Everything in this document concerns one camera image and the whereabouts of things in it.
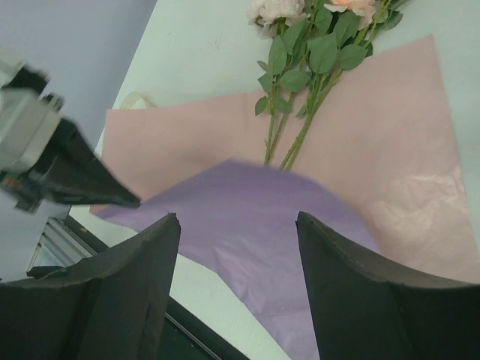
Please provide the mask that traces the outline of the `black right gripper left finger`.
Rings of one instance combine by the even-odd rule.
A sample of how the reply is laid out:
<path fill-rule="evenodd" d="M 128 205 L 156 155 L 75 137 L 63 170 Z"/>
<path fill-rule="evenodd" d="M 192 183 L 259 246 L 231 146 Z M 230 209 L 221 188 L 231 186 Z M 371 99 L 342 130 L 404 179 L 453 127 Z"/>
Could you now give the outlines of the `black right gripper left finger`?
<path fill-rule="evenodd" d="M 77 264 L 1 285 L 3 359 L 155 359 L 179 249 L 170 213 Z"/>

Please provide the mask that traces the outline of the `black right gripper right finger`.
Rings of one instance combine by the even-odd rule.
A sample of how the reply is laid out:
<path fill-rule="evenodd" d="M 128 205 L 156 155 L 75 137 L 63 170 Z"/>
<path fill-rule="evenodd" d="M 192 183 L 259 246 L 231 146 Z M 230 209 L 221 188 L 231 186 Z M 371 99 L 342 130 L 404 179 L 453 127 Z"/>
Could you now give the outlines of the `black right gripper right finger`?
<path fill-rule="evenodd" d="M 296 221 L 321 359 L 477 359 L 479 286 L 391 261 L 311 214 Z"/>

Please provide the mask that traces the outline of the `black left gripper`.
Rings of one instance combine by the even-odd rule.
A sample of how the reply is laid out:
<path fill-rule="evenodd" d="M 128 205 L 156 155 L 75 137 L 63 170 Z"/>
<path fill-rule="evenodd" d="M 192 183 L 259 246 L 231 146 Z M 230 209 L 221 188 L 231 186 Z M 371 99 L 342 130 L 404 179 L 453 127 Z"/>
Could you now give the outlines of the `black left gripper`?
<path fill-rule="evenodd" d="M 121 184 L 95 155 L 77 125 L 62 115 L 35 165 L 23 173 L 1 170 L 1 190 L 16 208 L 37 211 L 47 200 L 66 206 L 140 206 L 140 198 Z"/>

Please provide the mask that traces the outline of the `cream printed ribbon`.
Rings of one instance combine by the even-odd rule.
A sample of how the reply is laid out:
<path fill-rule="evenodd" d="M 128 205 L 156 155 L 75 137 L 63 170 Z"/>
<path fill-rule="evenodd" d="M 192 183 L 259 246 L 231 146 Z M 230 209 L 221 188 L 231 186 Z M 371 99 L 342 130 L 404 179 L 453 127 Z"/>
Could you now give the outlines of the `cream printed ribbon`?
<path fill-rule="evenodd" d="M 146 109 L 155 108 L 158 105 L 151 100 L 146 94 L 138 91 L 132 91 L 120 103 L 120 109 L 136 109 L 136 105 L 143 105 Z"/>

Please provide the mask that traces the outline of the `purple wrapping paper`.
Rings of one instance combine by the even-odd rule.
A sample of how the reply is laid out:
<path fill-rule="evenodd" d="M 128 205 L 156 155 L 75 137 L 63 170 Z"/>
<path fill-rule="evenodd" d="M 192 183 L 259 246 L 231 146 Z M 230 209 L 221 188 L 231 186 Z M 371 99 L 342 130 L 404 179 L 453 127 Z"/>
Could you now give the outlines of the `purple wrapping paper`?
<path fill-rule="evenodd" d="M 317 359 L 296 231 L 299 212 L 378 248 L 360 217 L 316 182 L 235 161 L 181 181 L 138 208 L 109 206 L 97 216 L 142 231 L 176 214 L 179 253 L 215 272 L 291 359 Z"/>

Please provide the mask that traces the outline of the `pink wrapping paper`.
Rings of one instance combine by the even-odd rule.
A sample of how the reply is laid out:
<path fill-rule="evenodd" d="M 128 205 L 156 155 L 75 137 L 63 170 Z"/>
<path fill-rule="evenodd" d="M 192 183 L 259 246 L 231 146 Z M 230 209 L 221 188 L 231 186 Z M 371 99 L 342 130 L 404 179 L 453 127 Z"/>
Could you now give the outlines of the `pink wrapping paper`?
<path fill-rule="evenodd" d="M 102 158 L 144 200 L 230 158 L 262 163 L 269 119 L 254 113 L 260 95 L 110 110 Z M 373 55 L 343 74 L 316 113 L 293 170 L 352 206 L 394 261 L 479 281 L 432 37 Z"/>

